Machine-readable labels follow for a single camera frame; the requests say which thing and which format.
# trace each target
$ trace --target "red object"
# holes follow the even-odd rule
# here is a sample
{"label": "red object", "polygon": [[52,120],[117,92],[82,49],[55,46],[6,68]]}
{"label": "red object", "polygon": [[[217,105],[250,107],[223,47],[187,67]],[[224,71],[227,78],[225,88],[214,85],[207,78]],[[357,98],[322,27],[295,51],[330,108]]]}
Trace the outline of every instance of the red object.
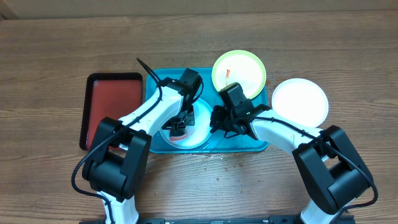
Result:
{"label": "red object", "polygon": [[87,149],[90,149],[96,128],[106,116],[119,119],[141,105],[142,80],[97,80],[93,84]]}
{"label": "red object", "polygon": [[179,141],[185,139],[186,137],[188,137],[187,134],[182,136],[170,136],[170,141]]}

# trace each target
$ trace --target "blue tray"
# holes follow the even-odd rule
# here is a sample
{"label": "blue tray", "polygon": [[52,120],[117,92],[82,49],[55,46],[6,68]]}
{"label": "blue tray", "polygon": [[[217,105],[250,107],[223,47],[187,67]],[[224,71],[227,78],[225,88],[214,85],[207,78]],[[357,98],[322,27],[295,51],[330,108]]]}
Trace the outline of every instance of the blue tray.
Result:
{"label": "blue tray", "polygon": [[[205,100],[211,108],[214,105],[224,105],[217,90],[213,86],[211,80],[211,69],[212,68],[191,68],[197,71],[203,79],[205,89],[201,94],[200,98]],[[160,79],[166,77],[179,79],[185,68],[161,68],[155,70],[155,73]],[[148,76],[146,85],[145,99],[148,100],[156,89],[156,83],[152,77]],[[268,105],[267,102],[267,91],[266,87],[261,93],[252,100],[254,106],[264,104]],[[236,136],[231,139],[224,138],[224,131],[216,131],[210,138],[202,145],[193,149],[179,149],[171,146],[167,143],[164,138],[157,132],[150,145],[150,151],[153,153],[218,153],[218,152],[261,152],[269,145],[268,142],[255,141],[249,136]]]}

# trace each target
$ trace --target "red tray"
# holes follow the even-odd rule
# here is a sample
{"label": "red tray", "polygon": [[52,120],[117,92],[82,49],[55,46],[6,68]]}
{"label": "red tray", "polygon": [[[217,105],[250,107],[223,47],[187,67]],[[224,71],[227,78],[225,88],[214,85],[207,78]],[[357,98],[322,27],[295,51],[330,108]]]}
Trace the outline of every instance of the red tray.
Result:
{"label": "red tray", "polygon": [[139,73],[94,73],[87,78],[81,121],[80,148],[91,146],[96,128],[106,116],[119,119],[142,104],[142,75]]}

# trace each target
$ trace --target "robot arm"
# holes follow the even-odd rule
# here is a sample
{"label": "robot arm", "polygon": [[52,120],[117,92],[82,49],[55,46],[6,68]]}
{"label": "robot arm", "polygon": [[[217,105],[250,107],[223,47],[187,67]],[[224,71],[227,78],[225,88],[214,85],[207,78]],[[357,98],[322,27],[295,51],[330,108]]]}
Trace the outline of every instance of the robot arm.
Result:
{"label": "robot arm", "polygon": [[[131,114],[119,121],[104,118],[98,125],[91,149],[158,102],[138,122],[125,128],[125,133],[98,148],[83,167],[83,178],[90,182],[91,188],[111,202],[117,224],[135,224],[138,221],[134,195],[144,178],[152,136],[160,128],[181,131],[185,126],[194,124],[192,104],[201,83],[201,76],[197,72],[186,69],[179,80],[168,78],[160,81],[162,96],[159,102],[160,90],[157,88],[154,95]],[[123,158],[110,152],[109,146],[126,150],[126,156]],[[107,214],[106,224],[110,224],[109,210],[105,201],[103,203]]]}
{"label": "robot arm", "polygon": [[226,133],[247,134],[255,140],[267,141],[294,157],[312,199],[301,213],[302,222],[330,223],[345,205],[370,187],[367,178],[340,157],[331,169],[324,165],[325,160],[336,157],[330,150],[333,147],[373,179],[348,136],[339,127],[331,126],[326,130],[308,128],[279,116],[268,106],[254,107],[238,83],[230,84],[219,94],[224,106],[215,106],[213,110],[213,132],[221,129]]}

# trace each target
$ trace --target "white base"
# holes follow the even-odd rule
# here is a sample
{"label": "white base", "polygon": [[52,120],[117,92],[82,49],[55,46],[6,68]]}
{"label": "white base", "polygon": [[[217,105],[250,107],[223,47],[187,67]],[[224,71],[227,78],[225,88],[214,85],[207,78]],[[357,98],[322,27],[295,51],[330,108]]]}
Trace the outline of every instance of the white base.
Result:
{"label": "white base", "polygon": [[335,215],[329,215],[323,212],[313,200],[301,212],[301,220],[305,224],[329,224]]}
{"label": "white base", "polygon": [[[124,200],[123,202],[118,202],[115,197],[105,193],[105,192],[97,192],[100,195],[105,196],[110,202],[112,206],[113,218],[116,224],[136,224],[138,221],[138,212],[136,210],[136,204],[134,201],[134,196],[129,200]],[[111,224],[111,219],[109,218],[109,210],[108,206],[104,203],[105,212],[106,212],[106,221],[105,224]]]}

